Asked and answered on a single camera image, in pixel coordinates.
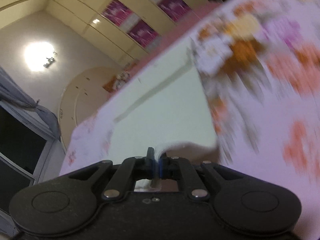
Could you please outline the cream arched headboard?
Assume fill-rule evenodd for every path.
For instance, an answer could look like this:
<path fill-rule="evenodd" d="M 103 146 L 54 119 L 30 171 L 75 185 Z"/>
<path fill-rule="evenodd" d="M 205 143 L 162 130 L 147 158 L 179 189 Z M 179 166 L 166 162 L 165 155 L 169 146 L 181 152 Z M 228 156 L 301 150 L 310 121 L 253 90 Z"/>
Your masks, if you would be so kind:
<path fill-rule="evenodd" d="M 108 100 L 110 94 L 103 85 L 120 72 L 119 69 L 107 67 L 87 69 L 65 87 L 58 114 L 61 142 L 65 150 L 76 126 L 93 115 Z"/>

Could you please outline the pink quilt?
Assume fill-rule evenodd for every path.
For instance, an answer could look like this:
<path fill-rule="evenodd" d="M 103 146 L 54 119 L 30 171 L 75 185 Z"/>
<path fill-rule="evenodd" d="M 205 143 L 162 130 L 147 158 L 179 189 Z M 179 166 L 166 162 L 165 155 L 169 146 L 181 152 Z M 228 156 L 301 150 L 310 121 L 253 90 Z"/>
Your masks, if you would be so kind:
<path fill-rule="evenodd" d="M 160 37 L 159 45 L 151 53 L 149 53 L 147 56 L 142 57 L 141 60 L 134 60 L 132 63 L 125 66 L 124 72 L 129 73 L 129 79 L 127 80 L 127 82 L 135 77 L 141 69 L 144 69 L 150 61 L 163 53 L 163 51 L 165 51 L 173 43 L 179 40 L 186 32 L 188 32 L 189 29 L 191 29 L 194 25 L 196 25 L 199 21 L 205 18 L 221 4 L 222 2 L 210 1 L 205 5 L 201 5 L 198 8 L 186 13 L 177 22 L 176 26 L 172 30 Z"/>

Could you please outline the floral lilac bed sheet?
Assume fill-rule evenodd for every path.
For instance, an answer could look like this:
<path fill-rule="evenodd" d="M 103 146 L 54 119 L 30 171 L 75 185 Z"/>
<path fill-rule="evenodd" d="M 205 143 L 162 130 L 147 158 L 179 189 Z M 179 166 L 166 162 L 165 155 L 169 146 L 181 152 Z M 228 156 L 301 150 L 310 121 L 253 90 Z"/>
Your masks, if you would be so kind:
<path fill-rule="evenodd" d="M 319 239 L 319 0 L 228 0 L 185 38 L 219 163 L 294 192 L 295 233 Z M 73 131 L 61 174 L 109 159 L 123 88 Z"/>

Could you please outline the cream wardrobe with pink posters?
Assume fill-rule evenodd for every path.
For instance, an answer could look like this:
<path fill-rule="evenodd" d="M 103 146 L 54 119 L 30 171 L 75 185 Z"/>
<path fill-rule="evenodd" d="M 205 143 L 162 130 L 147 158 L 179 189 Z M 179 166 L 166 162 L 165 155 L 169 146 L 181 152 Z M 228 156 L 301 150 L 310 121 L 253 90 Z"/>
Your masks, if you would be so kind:
<path fill-rule="evenodd" d="M 124 66 L 151 53 L 189 11 L 210 0 L 49 0 L 47 12 Z"/>

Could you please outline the dark window with frame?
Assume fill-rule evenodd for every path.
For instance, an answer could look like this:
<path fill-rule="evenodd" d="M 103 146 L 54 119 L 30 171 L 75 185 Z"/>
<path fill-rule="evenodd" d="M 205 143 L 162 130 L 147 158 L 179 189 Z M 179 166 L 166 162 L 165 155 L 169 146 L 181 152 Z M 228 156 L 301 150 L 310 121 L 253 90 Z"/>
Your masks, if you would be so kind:
<path fill-rule="evenodd" d="M 39 181 L 54 140 L 1 102 L 1 211 L 12 197 Z"/>

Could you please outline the orange white floral pillow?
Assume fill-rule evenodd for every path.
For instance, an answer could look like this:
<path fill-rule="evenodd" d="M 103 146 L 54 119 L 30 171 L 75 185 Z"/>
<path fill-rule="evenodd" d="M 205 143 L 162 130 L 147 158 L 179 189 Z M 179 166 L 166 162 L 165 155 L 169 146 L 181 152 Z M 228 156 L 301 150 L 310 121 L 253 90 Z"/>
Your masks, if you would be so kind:
<path fill-rule="evenodd" d="M 132 72 L 136 65 L 136 62 L 128 64 L 121 73 L 114 75 L 110 81 L 104 84 L 103 89 L 109 93 L 120 90 L 133 76 Z"/>

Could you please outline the pale green small garment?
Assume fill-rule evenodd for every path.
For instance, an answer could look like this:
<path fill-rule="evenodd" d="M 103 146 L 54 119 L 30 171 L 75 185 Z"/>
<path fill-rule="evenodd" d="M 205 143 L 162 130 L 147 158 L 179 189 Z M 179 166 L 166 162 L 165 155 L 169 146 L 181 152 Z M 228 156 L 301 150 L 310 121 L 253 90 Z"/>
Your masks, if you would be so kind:
<path fill-rule="evenodd" d="M 115 164 L 161 155 L 193 164 L 216 162 L 217 136 L 194 63 L 195 44 L 185 38 L 149 63 L 117 95 L 109 159 Z"/>

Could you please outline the grey curtain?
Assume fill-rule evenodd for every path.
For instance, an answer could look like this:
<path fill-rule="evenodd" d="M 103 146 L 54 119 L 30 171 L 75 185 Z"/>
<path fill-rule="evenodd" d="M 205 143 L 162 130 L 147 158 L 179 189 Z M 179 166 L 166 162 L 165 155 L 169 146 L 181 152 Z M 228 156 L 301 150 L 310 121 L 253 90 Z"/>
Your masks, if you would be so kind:
<path fill-rule="evenodd" d="M 46 107 L 39 105 L 24 90 L 16 84 L 11 76 L 1 67 L 1 99 L 21 109 L 30 109 L 38 114 L 41 120 L 48 126 L 55 139 L 61 137 L 60 126 L 56 115 Z"/>

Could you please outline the wall lamp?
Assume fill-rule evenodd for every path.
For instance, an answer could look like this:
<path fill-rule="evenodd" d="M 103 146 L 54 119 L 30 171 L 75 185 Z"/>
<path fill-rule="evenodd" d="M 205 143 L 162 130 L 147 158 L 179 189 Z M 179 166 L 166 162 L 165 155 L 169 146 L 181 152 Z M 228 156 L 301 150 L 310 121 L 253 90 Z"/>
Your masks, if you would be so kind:
<path fill-rule="evenodd" d="M 56 62 L 57 53 L 49 42 L 31 42 L 23 52 L 25 64 L 32 72 L 43 72 Z"/>

